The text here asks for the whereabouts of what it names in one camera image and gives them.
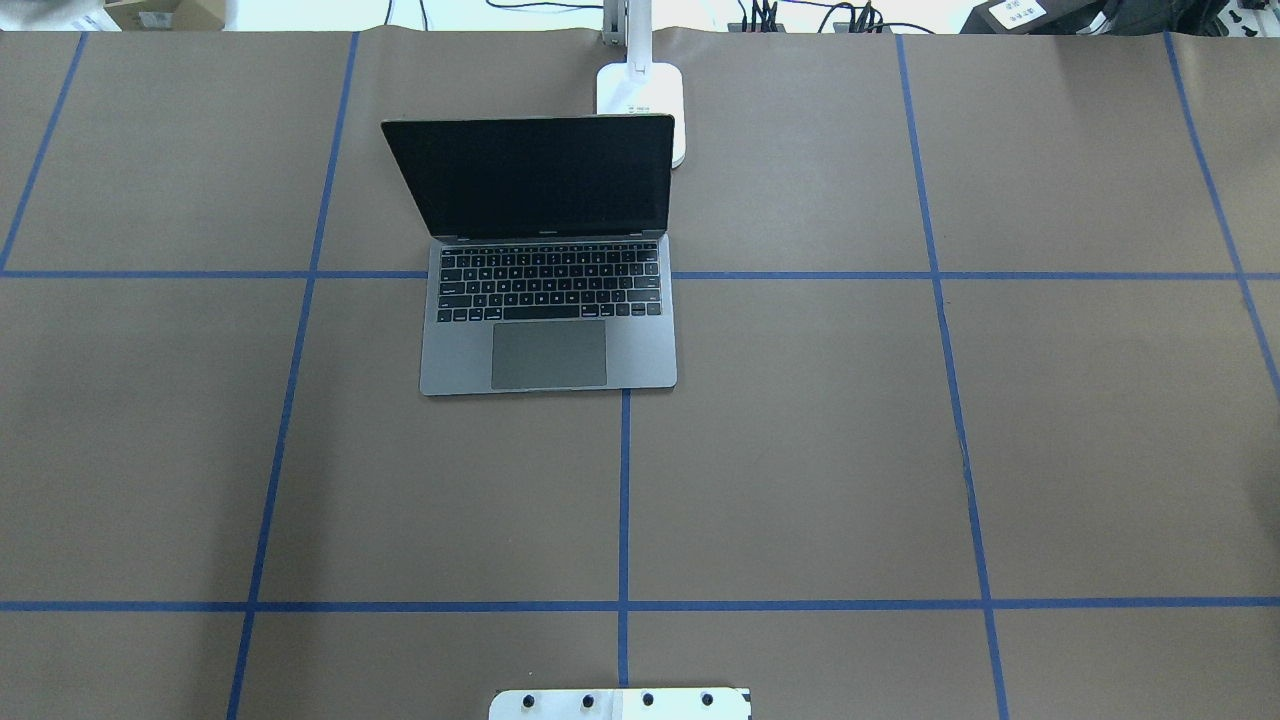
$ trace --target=laptop screen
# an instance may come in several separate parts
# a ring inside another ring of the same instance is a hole
[[[669,115],[387,120],[434,236],[532,238],[666,229]]]

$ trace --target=grid line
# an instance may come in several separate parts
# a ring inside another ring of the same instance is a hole
[[[991,601],[991,583],[987,575],[987,553],[982,543],[982,519],[978,514],[978,492],[973,484],[973,462],[969,456],[969,439],[964,425],[964,406],[960,404],[960,383],[956,379],[955,355],[951,350],[951,329],[947,324],[946,300],[942,296],[942,273],[938,266],[938,249],[933,238],[933,217],[929,211],[929,192],[924,182],[924,163],[920,158],[920,138],[915,126],[915,108],[911,101],[911,79],[906,64],[906,47],[902,36],[893,36],[897,46],[899,74],[902,79],[902,104],[906,110],[906,133],[911,143],[911,163],[915,167],[915,192],[919,196],[920,222],[924,227],[924,245],[929,255],[929,274],[933,283],[933,304],[938,315],[938,336],[942,341],[942,360],[947,372],[947,389],[951,395],[951,418],[955,423],[956,441],[960,443],[960,461],[964,473],[965,492],[969,506],[969,532],[973,539],[974,564],[978,569],[978,591],[983,602]],[[1005,692],[1005,671],[1000,660],[1000,635],[996,632],[996,614],[988,605],[983,609],[987,628],[987,652],[991,657],[991,676],[995,685],[996,711],[1000,720],[1009,720],[1009,698]]]
[[[302,348],[306,345],[307,324],[311,318],[311,300],[315,296],[316,270],[320,266],[320,251],[324,245],[324,229],[329,214],[329,196],[333,192],[333,178],[338,170],[338,151],[342,149],[342,128],[347,115],[347,100],[351,97],[351,78],[356,69],[356,49],[360,46],[360,33],[351,33],[347,49],[347,67],[342,81],[342,96],[338,100],[338,115],[333,126],[333,141],[329,146],[329,165],[325,170],[324,191],[320,209],[316,213],[316,232],[311,243],[311,268],[306,290],[302,292],[302,310],[298,314],[298,329],[293,340],[293,356],[289,360],[289,375],[284,388],[284,404],[280,410],[280,428],[275,438],[275,454],[271,459],[271,474],[266,486],[266,500],[262,505],[262,523],[257,534],[257,550],[253,555],[253,571],[250,577],[248,601],[244,621],[241,625],[239,650],[236,653],[236,671],[232,676],[230,696],[227,701],[227,720],[236,720],[239,712],[241,691],[244,687],[244,669],[248,664],[248,650],[253,641],[253,621],[257,614],[257,598],[262,587],[262,568],[266,562],[266,546],[271,536],[271,519],[275,514],[275,497],[280,486],[280,468],[284,464],[285,439],[289,434],[289,420],[293,416],[293,396],[298,387],[298,368],[302,364]]]
[[[550,601],[259,601],[256,614],[521,614],[617,612],[613,600]],[[248,602],[146,600],[0,601],[0,612],[244,612]],[[627,612],[938,612],[1012,610],[1280,607],[1280,596],[1130,596],[869,600],[628,600]]]
[[[22,195],[18,197],[18,206],[13,211],[13,220],[9,223],[9,233],[4,238],[4,247],[0,249],[0,270],[9,263],[9,254],[13,252],[13,245],[18,241],[18,229],[22,228],[22,217],[27,211],[27,202],[31,200],[31,192],[36,188],[36,178],[40,177],[40,167],[45,164],[45,154],[49,152],[49,143],[54,138],[54,128],[58,127],[58,118],[63,114],[63,105],[67,104],[67,95],[72,90],[72,81],[76,79],[76,70],[79,68],[79,60],[84,55],[84,46],[88,45],[88,33],[81,32],[79,40],[76,41],[76,54],[72,55],[72,61],[67,65],[67,77],[63,78],[63,87],[58,91],[58,101],[54,102],[54,110],[49,114],[49,123],[45,124],[45,135],[40,138],[40,146],[36,149],[36,158],[31,161],[31,172],[27,173],[27,184],[22,187]]]
[[[631,391],[622,391],[618,459],[618,687],[631,683],[627,641],[631,602]]]
[[[1253,304],[1253,292],[1249,291],[1249,279],[1244,274],[1244,263],[1231,236],[1231,225],[1226,222],[1226,211],[1222,209],[1222,199],[1217,195],[1217,183],[1213,182],[1213,173],[1208,168],[1208,158],[1201,145],[1199,131],[1196,129],[1196,118],[1192,115],[1192,104],[1187,96],[1187,86],[1183,83],[1183,73],[1178,65],[1178,50],[1174,47],[1174,36],[1165,31],[1165,51],[1169,54],[1169,69],[1174,74],[1174,85],[1178,87],[1178,101],[1183,109],[1183,119],[1187,122],[1187,135],[1190,136],[1192,150],[1196,151],[1196,161],[1199,163],[1201,176],[1204,178],[1204,188],[1208,191],[1210,201],[1213,204],[1213,214],[1217,217],[1217,227],[1222,232],[1222,242],[1226,243],[1226,252],[1231,256],[1231,266],[1235,268],[1235,279],[1240,284],[1240,295],[1244,297],[1244,307],[1249,313],[1249,322],[1253,324],[1253,333],[1262,351],[1262,361],[1267,366],[1271,377],[1271,389],[1280,400],[1280,372],[1276,370],[1275,357],[1271,355],[1271,345],[1267,342],[1267,332],[1262,327],[1258,316],[1258,307]]]
[[[1160,273],[1096,270],[940,270],[943,281],[1091,281],[1091,282],[1238,282],[1240,273]],[[691,270],[673,272],[677,281],[916,281],[929,282],[933,273],[914,270]],[[1252,282],[1276,282],[1280,273],[1243,273]],[[13,279],[419,279],[426,270],[0,270]]]

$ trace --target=laptop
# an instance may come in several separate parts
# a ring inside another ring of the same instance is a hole
[[[671,115],[381,127],[433,236],[422,395],[676,384]]]

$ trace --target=white sticker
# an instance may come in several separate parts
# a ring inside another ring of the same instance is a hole
[[[987,9],[1005,29],[1014,29],[1047,14],[1036,0],[1007,0]]]
[[[173,29],[173,13],[138,13],[138,22],[147,29]]]

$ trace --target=desk lamp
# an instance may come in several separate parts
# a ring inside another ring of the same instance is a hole
[[[604,0],[605,45],[623,45],[625,63],[595,76],[595,111],[602,115],[660,113],[676,118],[671,167],[685,160],[685,81],[671,63],[653,61],[652,0]]]

